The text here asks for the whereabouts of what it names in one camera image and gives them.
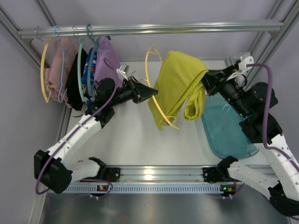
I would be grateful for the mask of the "yellow trousers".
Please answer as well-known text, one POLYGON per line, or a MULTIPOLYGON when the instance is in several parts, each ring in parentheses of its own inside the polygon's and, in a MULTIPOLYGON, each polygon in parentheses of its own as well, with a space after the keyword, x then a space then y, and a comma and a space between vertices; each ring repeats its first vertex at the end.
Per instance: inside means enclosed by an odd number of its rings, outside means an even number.
POLYGON ((182 106, 185 120, 201 117, 206 102, 202 79, 207 72, 200 59, 179 51, 168 52, 154 85, 158 94, 148 101, 158 130, 167 125, 167 120, 176 121, 182 106))

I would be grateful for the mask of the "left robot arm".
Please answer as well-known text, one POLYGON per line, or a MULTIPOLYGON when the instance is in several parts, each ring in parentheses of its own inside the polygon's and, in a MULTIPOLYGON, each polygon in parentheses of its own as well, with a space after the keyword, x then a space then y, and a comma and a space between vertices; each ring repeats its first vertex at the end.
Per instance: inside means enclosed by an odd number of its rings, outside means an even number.
POLYGON ((96 99, 80 121, 55 145, 34 155, 36 187, 40 183, 48 190, 61 194, 68 186, 84 179, 106 181, 106 164, 98 158, 72 163, 75 153, 114 116, 114 107, 127 101, 139 104, 157 95, 158 90, 148 87, 134 77, 123 79, 117 87, 112 78, 104 78, 96 89, 96 99))

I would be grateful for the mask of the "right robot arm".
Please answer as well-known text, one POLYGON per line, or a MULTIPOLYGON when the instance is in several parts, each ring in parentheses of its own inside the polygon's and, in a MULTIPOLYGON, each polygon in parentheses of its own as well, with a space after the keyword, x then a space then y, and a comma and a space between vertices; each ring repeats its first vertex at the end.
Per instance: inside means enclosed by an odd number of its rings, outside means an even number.
POLYGON ((281 126, 270 115, 269 110, 278 103, 272 88, 273 76, 264 63, 252 63, 246 68, 263 67, 268 82, 259 82, 244 91, 237 87, 234 75, 238 66, 223 70, 210 70, 202 79, 209 96, 219 93, 224 100, 245 120, 240 122, 242 132, 248 140, 259 146, 275 173, 271 178, 228 156, 214 168, 204 169, 205 181, 225 182, 236 179, 261 193, 280 214, 299 218, 299 163, 287 145, 281 126))

